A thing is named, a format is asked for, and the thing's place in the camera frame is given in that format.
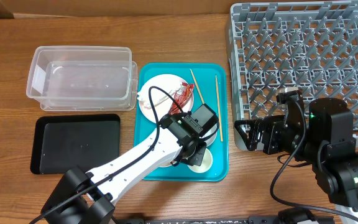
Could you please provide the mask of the small white cup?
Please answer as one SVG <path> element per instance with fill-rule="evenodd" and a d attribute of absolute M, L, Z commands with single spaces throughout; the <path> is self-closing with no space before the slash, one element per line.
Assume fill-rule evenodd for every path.
<path fill-rule="evenodd" d="M 209 149 L 206 149 L 204 152 L 203 160 L 200 166 L 188 166 L 190 170 L 195 173 L 205 173 L 207 172 L 213 164 L 213 155 Z"/>

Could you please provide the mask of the white napkin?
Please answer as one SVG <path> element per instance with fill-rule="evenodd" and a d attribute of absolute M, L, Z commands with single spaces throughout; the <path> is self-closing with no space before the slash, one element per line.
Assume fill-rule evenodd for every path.
<path fill-rule="evenodd" d="M 173 96 L 177 91 L 179 90 L 179 87 L 173 87 L 168 88 L 165 90 L 170 96 Z M 145 108 L 151 108 L 151 103 L 149 100 L 149 89 L 141 90 L 137 93 L 137 99 L 143 104 Z M 154 106 L 157 106 L 168 99 L 168 96 L 164 94 L 160 90 L 153 89 L 152 90 L 152 101 L 154 103 Z"/>

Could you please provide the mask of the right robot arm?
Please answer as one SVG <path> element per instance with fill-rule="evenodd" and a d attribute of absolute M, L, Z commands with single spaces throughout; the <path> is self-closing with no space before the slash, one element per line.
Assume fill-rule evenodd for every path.
<path fill-rule="evenodd" d="M 234 127 L 250 151 L 263 145 L 263 152 L 288 154 L 282 167 L 292 159 L 300 166 L 312 166 L 315 179 L 328 195 L 334 209 L 315 207 L 278 198 L 274 185 L 270 194 L 289 208 L 278 215 L 277 223 L 313 221 L 311 211 L 339 215 L 343 223 L 358 223 L 358 152 L 353 137 L 353 114 L 344 100 L 318 98 L 309 104 L 305 115 L 302 92 L 297 87 L 282 88 L 277 103 L 285 114 L 260 119 L 237 120 Z"/>

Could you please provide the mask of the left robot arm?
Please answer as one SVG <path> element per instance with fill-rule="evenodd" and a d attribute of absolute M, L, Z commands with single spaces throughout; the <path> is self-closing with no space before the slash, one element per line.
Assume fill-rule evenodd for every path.
<path fill-rule="evenodd" d="M 206 104 L 195 112 L 166 114 L 141 143 L 99 167 L 72 168 L 60 179 L 34 223 L 109 223 L 117 202 L 145 176 L 172 162 L 200 165 L 207 132 L 218 116 Z"/>

